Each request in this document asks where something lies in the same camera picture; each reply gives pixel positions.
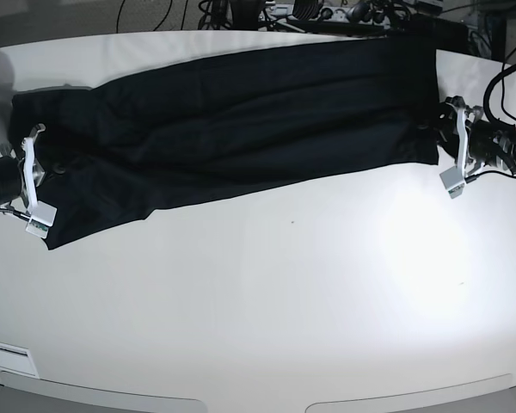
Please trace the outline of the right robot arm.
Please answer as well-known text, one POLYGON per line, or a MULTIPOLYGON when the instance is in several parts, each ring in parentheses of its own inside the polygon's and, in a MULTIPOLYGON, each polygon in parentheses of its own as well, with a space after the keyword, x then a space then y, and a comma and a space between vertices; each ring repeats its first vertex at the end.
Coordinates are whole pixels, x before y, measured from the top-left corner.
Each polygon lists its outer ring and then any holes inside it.
POLYGON ((52 174, 37 158, 37 144, 45 131, 44 124, 37 124, 21 140, 18 150, 0 145, 0 213, 51 226, 57 208, 45 203, 37 194, 38 187, 52 174))

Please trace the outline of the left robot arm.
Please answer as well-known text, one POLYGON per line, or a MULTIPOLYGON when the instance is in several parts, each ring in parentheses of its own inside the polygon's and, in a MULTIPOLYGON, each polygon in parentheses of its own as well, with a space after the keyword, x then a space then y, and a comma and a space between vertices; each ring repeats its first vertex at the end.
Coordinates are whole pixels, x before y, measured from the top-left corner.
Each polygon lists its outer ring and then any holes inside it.
POLYGON ((495 87, 515 72, 516 64, 501 70, 485 89, 482 105, 471 107, 461 96, 447 97, 431 118, 429 126, 438 134, 438 146, 454 159, 439 175, 452 198, 489 174, 516 180, 516 121, 511 124, 495 117, 490 107, 495 87))

